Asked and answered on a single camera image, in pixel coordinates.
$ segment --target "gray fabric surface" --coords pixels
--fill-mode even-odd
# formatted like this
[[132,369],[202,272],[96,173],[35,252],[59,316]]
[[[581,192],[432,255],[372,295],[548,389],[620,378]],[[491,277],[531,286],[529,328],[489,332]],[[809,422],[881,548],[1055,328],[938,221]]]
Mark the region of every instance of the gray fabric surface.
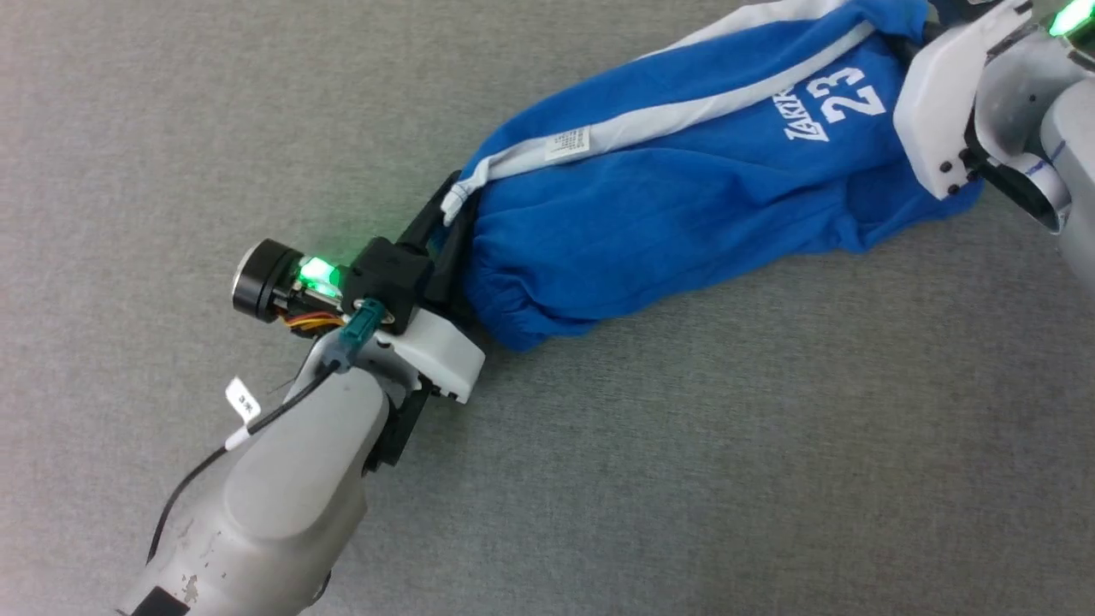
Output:
[[[346,258],[515,112],[734,5],[5,2],[0,614],[108,613],[228,380],[276,399],[306,345],[231,311],[244,248]],[[488,347],[312,614],[1093,614],[1093,317],[990,191]]]

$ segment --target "teal connector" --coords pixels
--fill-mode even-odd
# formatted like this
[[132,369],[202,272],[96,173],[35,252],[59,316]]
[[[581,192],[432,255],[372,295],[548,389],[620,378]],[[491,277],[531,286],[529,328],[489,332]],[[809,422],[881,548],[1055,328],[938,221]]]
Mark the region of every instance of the teal connector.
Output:
[[372,338],[387,314],[388,310],[383,303],[376,299],[366,298],[349,323],[338,330],[338,342],[323,351],[323,364],[330,367],[333,362],[338,362],[338,369],[335,372],[349,372],[357,355]]

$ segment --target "robotic arm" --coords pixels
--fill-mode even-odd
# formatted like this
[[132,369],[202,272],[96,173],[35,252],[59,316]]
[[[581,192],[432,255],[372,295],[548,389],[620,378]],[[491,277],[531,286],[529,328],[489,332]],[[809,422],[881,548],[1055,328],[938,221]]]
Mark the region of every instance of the robotic arm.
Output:
[[[945,198],[983,176],[1060,235],[1065,259],[1095,290],[1092,0],[1070,4],[1048,31],[1029,23],[1029,1],[934,3],[945,26],[927,28],[925,46],[909,54],[895,111],[917,177]],[[430,396],[466,403],[483,365],[453,323],[463,323],[457,282],[475,195],[437,258],[426,249],[456,178],[399,241],[373,239],[348,267],[272,240],[244,255],[237,310],[307,324],[295,334],[316,342],[286,404],[180,485],[175,496],[231,456],[157,549],[174,496],[169,501],[118,614],[295,616],[322,595],[365,515],[362,475],[399,461]]]

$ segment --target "clothing tag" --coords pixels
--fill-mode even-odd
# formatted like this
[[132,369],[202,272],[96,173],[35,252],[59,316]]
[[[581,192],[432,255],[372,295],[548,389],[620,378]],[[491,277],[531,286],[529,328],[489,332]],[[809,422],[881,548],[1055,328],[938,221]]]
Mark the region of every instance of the clothing tag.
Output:
[[232,405],[235,412],[240,414],[240,417],[243,418],[244,426],[263,412],[262,407],[258,406],[258,400],[255,400],[255,397],[251,395],[247,386],[243,385],[240,377],[232,379],[232,382],[228,384],[228,388],[224,390],[224,397],[228,398],[228,403]]
[[566,132],[560,132],[548,137],[548,148],[544,151],[544,161],[551,162],[561,158],[579,154],[589,151],[589,127],[583,126]]

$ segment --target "white trim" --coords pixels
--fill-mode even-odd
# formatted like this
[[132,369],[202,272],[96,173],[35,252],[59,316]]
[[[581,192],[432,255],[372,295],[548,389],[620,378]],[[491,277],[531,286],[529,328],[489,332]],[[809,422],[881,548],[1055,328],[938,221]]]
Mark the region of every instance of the white trim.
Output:
[[469,177],[453,184],[449,193],[445,195],[445,199],[441,201],[445,223],[447,225],[452,223],[468,196],[492,179],[611,152],[672,135],[702,121],[742,109],[774,96],[829,66],[855,48],[856,45],[866,40],[874,32],[875,27],[871,23],[862,22],[809,59],[750,85],[694,101],[635,109],[592,124],[589,126],[590,147],[588,151],[576,155],[546,160],[545,152],[554,137],[554,135],[549,135],[527,139],[500,152],[485,156],[479,161]]
[[689,34],[668,47],[639,56],[639,59],[774,22],[819,20],[846,3],[848,0],[782,0],[750,4]]

